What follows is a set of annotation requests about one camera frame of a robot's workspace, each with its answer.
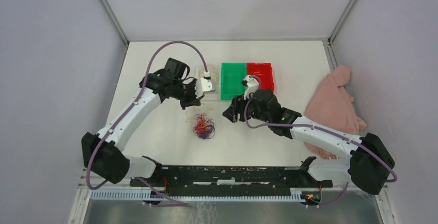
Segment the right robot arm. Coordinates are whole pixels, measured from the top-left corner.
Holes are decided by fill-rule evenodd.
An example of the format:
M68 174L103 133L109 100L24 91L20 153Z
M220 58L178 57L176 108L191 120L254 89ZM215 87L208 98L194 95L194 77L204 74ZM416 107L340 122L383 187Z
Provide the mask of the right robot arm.
M299 182L305 187L325 180L351 182L366 193L378 195L385 184L398 180L395 161L377 135L353 135L318 124L282 107L268 89L233 97L222 115L232 123L261 121L259 127L267 126L278 136L303 141L334 154L335 159L315 158L299 171Z

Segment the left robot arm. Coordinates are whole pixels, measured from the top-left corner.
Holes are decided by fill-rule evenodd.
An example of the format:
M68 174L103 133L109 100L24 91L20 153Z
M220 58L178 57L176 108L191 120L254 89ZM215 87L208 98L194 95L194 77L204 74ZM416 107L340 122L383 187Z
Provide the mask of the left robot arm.
M184 82L189 72L187 64L169 58L164 68L144 76L135 96L113 121L96 134L83 136L81 144L87 171L113 184L126 177L142 177L150 186L159 185L163 176L162 171L156 169L157 162L146 157L125 156L123 150L140 124L164 100L176 99L182 109L200 105L204 95L198 81Z

